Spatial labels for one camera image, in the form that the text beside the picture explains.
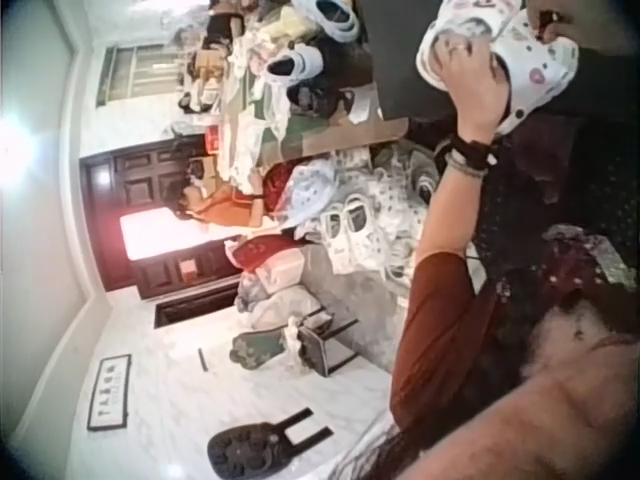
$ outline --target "stool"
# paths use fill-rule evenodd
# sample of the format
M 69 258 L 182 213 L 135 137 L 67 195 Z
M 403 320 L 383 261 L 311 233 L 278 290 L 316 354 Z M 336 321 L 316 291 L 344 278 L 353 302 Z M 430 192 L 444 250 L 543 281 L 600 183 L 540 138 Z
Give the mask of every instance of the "stool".
M 326 342 L 340 335 L 342 332 L 348 330 L 357 323 L 358 320 L 352 320 L 338 328 L 321 334 L 314 332 L 304 324 L 301 325 L 298 330 L 298 338 L 302 343 L 300 358 L 302 358 L 304 364 L 313 369 L 319 375 L 328 378 L 333 373 L 355 360 L 359 356 L 357 353 L 353 353 L 353 355 L 348 356 L 335 365 L 329 365 Z

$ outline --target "bracelet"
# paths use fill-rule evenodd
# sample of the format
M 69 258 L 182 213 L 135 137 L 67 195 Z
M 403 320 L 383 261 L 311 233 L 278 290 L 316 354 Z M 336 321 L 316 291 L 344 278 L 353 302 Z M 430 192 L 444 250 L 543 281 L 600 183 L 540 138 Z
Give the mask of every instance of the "bracelet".
M 455 158 L 455 156 L 451 155 L 451 153 L 447 153 L 445 155 L 445 159 L 447 161 L 447 165 L 455 168 L 459 172 L 464 173 L 469 177 L 482 179 L 488 173 L 488 170 L 476 170 L 475 168 L 471 168 L 470 166 Z

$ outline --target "wristwatch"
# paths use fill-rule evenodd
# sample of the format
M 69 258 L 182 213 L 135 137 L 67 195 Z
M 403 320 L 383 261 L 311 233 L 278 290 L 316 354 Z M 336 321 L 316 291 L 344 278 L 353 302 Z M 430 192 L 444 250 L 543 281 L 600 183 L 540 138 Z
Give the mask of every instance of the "wristwatch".
M 472 170 L 486 172 L 498 161 L 491 153 L 491 145 L 480 142 L 466 142 L 457 134 L 451 138 L 451 155 L 456 162 L 462 163 Z

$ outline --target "marble floor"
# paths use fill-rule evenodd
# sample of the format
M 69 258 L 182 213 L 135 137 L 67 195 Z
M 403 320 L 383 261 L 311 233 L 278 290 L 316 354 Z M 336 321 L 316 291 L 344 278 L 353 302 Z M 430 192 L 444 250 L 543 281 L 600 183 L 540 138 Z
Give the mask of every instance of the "marble floor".
M 277 422 L 305 407 L 314 415 L 287 432 L 294 442 L 324 426 L 334 435 L 271 478 L 326 478 L 331 464 L 372 422 L 388 421 L 390 375 L 362 358 L 329 379 L 291 372 L 277 359 L 244 371 L 228 359 L 230 340 L 241 331 L 234 310 L 154 330 L 155 304 L 140 301 L 135 290 L 115 292 L 113 304 L 78 403 L 69 480 L 214 479 L 206 455 L 212 435 L 243 423 Z M 127 353 L 132 355 L 128 426 L 89 432 L 98 364 Z

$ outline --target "hand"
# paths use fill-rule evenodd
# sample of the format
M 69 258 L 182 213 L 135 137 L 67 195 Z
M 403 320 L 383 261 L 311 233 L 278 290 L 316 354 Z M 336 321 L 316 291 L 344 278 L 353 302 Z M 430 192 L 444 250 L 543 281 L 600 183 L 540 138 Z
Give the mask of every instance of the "hand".
M 458 112 L 458 135 L 490 144 L 509 100 L 509 82 L 488 38 L 441 36 L 434 47 L 438 74 Z
M 254 195 L 262 195 L 262 175 L 257 168 L 252 168 L 249 173 L 249 185 Z
M 544 11 L 555 12 L 560 18 L 544 29 L 543 43 L 567 37 L 600 53 L 637 51 L 638 38 L 612 0 L 527 0 L 529 23 L 536 31 L 540 28 L 540 12 Z

